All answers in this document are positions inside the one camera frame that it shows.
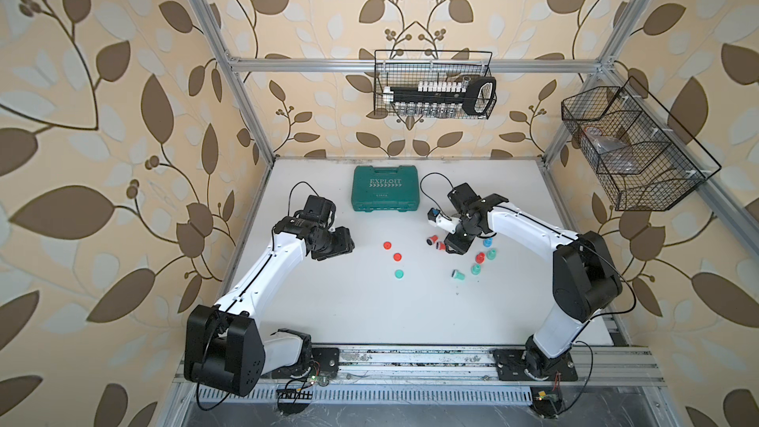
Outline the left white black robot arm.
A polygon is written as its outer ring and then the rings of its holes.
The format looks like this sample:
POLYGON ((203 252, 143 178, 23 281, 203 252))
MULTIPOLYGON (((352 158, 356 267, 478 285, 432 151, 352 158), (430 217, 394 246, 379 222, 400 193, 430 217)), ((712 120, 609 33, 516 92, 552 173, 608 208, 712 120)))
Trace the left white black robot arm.
POLYGON ((286 328, 264 336, 261 316, 302 261, 349 254, 355 242, 347 227, 330 229, 295 217, 281 219, 271 236, 261 257, 228 293, 191 312, 184 354, 187 381, 244 397, 271 372, 284 369, 295 376, 312 368, 312 338, 286 328))

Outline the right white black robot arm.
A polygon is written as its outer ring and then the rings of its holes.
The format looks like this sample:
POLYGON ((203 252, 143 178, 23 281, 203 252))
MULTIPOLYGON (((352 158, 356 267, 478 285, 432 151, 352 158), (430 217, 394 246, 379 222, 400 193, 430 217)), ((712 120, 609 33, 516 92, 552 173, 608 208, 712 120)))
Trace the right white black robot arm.
POLYGON ((498 194, 480 197, 467 183, 454 187, 448 198, 457 212, 454 217, 438 208, 427 213, 431 225, 448 233, 448 253, 464 255, 474 239, 495 233, 551 264, 553 307, 526 341, 521 361, 527 377, 545 381, 591 320, 622 294, 622 279, 604 237, 551 225, 498 194))

